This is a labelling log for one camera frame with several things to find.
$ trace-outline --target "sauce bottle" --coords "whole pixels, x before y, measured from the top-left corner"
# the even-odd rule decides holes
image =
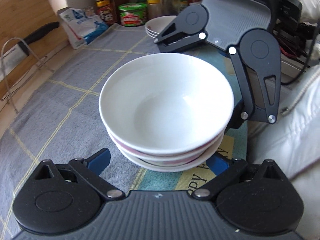
[[[117,22],[115,0],[96,0],[97,15],[109,26]]]

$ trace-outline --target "wooden cutting board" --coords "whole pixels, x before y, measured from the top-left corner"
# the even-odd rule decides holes
[[[59,21],[48,0],[0,0],[0,52],[4,43],[13,37],[25,38],[41,26]],[[39,58],[53,51],[67,40],[62,27],[51,31],[39,41],[30,45]],[[5,51],[13,47],[18,40],[7,44]],[[8,74],[9,86],[13,86],[37,60],[30,55]],[[7,92],[4,80],[0,82],[0,98]]]

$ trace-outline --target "yellow lid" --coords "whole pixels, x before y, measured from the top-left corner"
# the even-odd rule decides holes
[[[147,0],[147,3],[161,3],[161,0]]]

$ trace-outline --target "gray ribbed panel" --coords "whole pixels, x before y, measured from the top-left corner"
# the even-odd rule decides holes
[[[20,233],[15,240],[301,240],[295,233],[270,238],[235,232],[209,202],[186,191],[132,191],[128,198],[107,203],[100,215],[76,232],[61,236]]]
[[[249,30],[267,29],[270,9],[253,0],[203,0],[209,13],[207,42],[226,50],[239,43]]]

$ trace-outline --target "knife handle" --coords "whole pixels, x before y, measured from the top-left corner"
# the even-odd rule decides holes
[[[26,44],[31,44],[33,42],[39,41],[40,39],[42,39],[44,36],[46,36],[50,31],[58,28],[60,25],[59,22],[52,22],[52,23],[48,23],[46,25],[43,25],[42,27],[40,27],[39,29],[37,29],[36,31],[34,31],[33,33],[31,33],[30,35],[28,35],[27,37],[25,37],[23,40],[26,42]],[[24,45],[24,43],[22,41],[18,42],[19,47],[25,52],[25,54],[27,56],[29,56],[29,50],[27,49],[27,47]]]

